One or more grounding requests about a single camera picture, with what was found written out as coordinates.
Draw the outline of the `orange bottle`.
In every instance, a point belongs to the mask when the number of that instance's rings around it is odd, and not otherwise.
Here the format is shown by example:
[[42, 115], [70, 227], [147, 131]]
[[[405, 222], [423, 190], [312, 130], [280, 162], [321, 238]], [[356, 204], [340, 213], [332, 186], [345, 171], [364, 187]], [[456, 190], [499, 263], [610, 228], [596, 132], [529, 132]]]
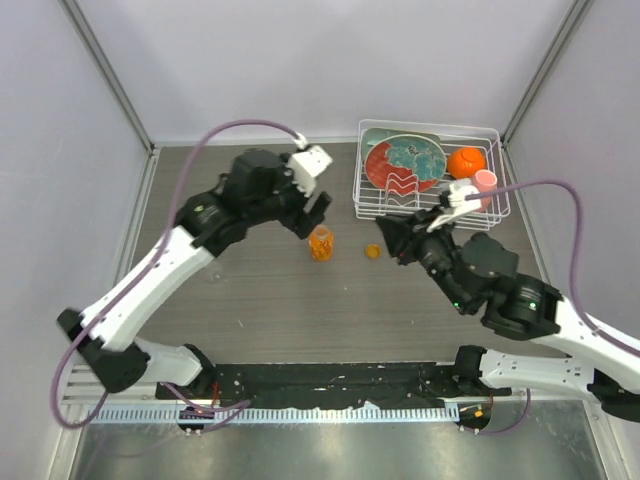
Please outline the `orange bottle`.
[[325, 262], [331, 259], [334, 248], [334, 234], [326, 225], [318, 225], [309, 236], [311, 258]]

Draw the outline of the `orange bottle cap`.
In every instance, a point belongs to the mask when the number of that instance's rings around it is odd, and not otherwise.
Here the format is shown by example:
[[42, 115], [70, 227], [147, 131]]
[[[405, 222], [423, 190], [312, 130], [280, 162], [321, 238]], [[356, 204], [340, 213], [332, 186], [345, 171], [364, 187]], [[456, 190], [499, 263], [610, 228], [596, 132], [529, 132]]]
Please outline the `orange bottle cap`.
[[365, 255], [369, 259], [377, 259], [380, 257], [382, 251], [378, 244], [368, 244], [365, 247]]

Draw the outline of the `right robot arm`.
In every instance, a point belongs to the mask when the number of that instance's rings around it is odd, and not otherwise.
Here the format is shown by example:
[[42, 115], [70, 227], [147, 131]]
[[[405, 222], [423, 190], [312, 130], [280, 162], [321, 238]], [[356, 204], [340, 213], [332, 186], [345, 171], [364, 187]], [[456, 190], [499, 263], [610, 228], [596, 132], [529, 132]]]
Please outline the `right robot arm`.
[[590, 330], [557, 289], [519, 272], [519, 257], [484, 232], [456, 244], [453, 225], [428, 228], [438, 209], [376, 219], [389, 255], [419, 263], [461, 315], [478, 315], [494, 334], [562, 352], [560, 358], [511, 355], [480, 346], [458, 349], [451, 371], [465, 395], [515, 388], [568, 394], [599, 404], [607, 414], [639, 420], [639, 362]]

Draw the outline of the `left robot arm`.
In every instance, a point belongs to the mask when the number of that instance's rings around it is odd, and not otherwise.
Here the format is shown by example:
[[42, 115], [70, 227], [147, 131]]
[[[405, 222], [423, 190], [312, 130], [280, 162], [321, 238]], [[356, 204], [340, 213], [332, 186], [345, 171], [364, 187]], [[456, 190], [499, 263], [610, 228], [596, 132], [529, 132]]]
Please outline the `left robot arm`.
[[318, 145], [293, 154], [244, 152], [216, 187], [186, 201], [168, 232], [110, 292], [83, 311], [59, 315], [60, 327], [107, 392], [138, 382], [164, 383], [193, 399], [211, 391], [216, 368], [202, 351], [149, 342], [139, 331], [186, 280], [245, 239], [250, 228], [277, 221], [307, 238], [331, 202], [322, 192], [307, 204], [331, 163]]

